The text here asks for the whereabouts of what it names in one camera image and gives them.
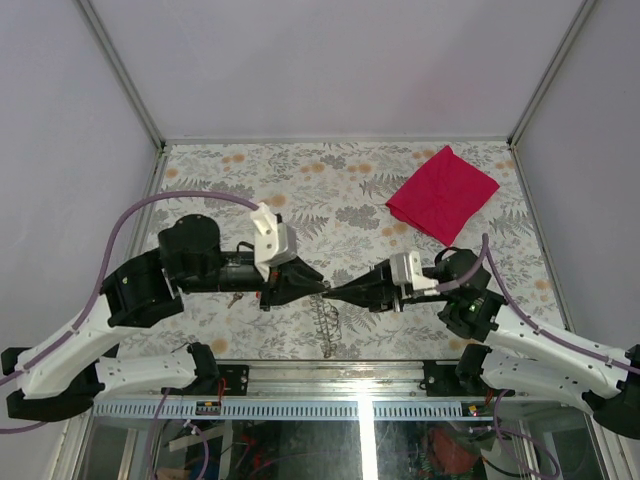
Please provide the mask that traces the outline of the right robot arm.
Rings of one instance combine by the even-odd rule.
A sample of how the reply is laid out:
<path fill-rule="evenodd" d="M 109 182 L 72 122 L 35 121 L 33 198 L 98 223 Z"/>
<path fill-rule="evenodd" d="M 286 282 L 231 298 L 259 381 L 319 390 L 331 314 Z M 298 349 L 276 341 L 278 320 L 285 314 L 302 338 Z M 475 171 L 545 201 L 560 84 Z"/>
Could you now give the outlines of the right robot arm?
<path fill-rule="evenodd" d="M 371 312 L 441 302 L 438 319 L 469 340 L 455 369 L 467 394 L 484 389 L 544 397 L 590 415 L 630 439 L 639 437 L 639 349 L 580 337 L 526 314 L 498 277 L 487 249 L 475 254 L 450 247 L 431 267 L 418 252 L 394 254 L 368 273 L 328 290 L 327 297 Z"/>

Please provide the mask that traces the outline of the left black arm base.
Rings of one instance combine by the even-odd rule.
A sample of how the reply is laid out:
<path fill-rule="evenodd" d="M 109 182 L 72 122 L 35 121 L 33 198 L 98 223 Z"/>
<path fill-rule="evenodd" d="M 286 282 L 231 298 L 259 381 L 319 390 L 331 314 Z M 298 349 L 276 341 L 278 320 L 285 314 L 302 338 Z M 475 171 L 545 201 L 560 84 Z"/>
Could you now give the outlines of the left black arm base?
<path fill-rule="evenodd" d="M 195 363 L 195 380 L 183 389 L 184 395 L 246 396 L 250 367 L 246 364 L 219 365 L 208 345 L 193 343 L 187 347 Z"/>

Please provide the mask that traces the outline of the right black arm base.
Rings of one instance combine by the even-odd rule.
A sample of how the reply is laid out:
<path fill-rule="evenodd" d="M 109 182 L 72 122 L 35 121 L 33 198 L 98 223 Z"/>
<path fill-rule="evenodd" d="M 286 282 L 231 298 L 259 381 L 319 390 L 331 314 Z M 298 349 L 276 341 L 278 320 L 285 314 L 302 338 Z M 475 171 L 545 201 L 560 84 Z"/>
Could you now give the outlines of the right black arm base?
<path fill-rule="evenodd" d="M 428 397 L 485 396 L 490 387 L 481 379 L 490 347 L 469 344 L 458 360 L 423 360 L 419 388 Z"/>

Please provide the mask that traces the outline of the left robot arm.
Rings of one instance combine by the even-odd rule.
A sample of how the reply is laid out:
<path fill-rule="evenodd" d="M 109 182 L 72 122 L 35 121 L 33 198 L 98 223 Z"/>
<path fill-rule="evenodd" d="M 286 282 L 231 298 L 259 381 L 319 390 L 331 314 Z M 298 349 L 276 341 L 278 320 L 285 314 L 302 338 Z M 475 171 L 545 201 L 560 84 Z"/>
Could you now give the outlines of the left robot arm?
<path fill-rule="evenodd" d="M 268 311 L 320 294 L 323 277 L 295 251 L 293 229 L 276 218 L 258 228 L 252 243 L 220 247 L 211 218 L 188 215 L 158 235 L 158 246 L 114 270 L 102 283 L 83 322 L 59 332 L 64 342 L 6 349 L 4 375 L 15 375 L 6 398 L 12 419 L 52 423 L 91 409 L 109 396 L 160 390 L 221 396 L 224 380 L 210 346 L 192 342 L 161 356 L 121 359 L 112 353 L 125 339 L 183 312 L 183 295 L 256 293 Z"/>

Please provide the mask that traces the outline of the metal ring key organizer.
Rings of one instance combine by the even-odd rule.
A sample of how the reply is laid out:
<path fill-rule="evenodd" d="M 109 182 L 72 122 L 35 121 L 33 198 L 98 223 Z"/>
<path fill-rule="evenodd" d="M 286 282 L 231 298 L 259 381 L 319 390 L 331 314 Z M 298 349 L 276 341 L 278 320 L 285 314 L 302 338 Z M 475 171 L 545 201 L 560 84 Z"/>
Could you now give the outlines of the metal ring key organizer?
<path fill-rule="evenodd" d="M 323 358 L 332 358 L 342 339 L 339 312 L 320 294 L 312 295 L 309 302 L 313 311 L 315 337 L 319 341 Z"/>

